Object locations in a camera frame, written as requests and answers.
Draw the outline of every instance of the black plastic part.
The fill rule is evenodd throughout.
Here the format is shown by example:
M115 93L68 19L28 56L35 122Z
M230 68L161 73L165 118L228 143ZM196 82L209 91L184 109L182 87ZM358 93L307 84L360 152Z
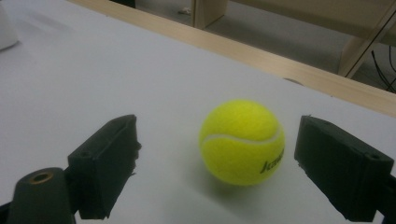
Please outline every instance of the black plastic part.
M302 116L294 158L346 219L373 221L392 158L309 116Z
M127 7L136 8L136 4L134 3L134 0L111 0L111 1L115 2L115 3L122 4Z
M81 218L109 217L141 148L135 123L134 115L113 119L68 156L72 212Z
M47 168L22 178L15 188L7 224L73 224L61 168Z
M380 190L378 211L384 215L383 224L396 224L396 178L391 176Z
M5 203L0 206L0 224L4 224L7 222L8 211L11 203Z

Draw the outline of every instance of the table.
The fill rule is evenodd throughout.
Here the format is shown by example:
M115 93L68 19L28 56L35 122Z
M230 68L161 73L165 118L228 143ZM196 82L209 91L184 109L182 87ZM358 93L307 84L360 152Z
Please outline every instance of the table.
M145 15L140 18L147 26L171 24L168 31L179 26L108 3L111 10ZM3 6L20 43L0 52L1 204L12 199L14 184L24 175L67 167L67 155L108 120L125 114L137 116L143 147L136 175L103 223L348 223L293 159L301 115L333 122L396 158L396 118L388 114L70 2L15 0ZM194 34L191 39L199 37ZM299 67L296 74L321 74L267 56L269 62ZM374 98L387 96L377 92ZM207 113L234 98L267 105L286 130L279 169L251 188L214 179L197 146Z

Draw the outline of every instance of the yellow tennis ball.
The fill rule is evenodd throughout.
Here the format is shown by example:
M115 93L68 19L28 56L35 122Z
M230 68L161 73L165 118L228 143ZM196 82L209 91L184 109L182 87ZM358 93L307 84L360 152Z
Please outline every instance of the yellow tennis ball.
M233 185L255 185L279 166L285 137L276 116L249 100L232 100L205 119L199 145L206 168Z

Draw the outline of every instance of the screw hole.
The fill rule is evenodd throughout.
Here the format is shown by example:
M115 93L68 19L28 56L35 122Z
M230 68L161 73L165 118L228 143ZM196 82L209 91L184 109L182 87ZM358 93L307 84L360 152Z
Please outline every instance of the screw hole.
M40 173L30 178L29 182L31 184L41 184L50 180L52 177L53 177L53 173L49 173L49 172Z
M369 157L373 160L379 160L379 156L375 155L375 154L369 154Z

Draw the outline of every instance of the floor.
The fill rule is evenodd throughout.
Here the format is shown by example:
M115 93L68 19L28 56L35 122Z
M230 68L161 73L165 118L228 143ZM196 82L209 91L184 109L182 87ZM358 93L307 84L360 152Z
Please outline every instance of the floor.
M191 0L136 0L137 9L187 25L191 24L191 16L180 11L190 6ZM351 37L235 2L229 2L224 17L205 30L332 73L337 72L343 46ZM396 48L392 50L396 66ZM389 82L395 79L396 71L389 62L389 46L377 45L375 57ZM379 89L387 88L371 55L353 79Z

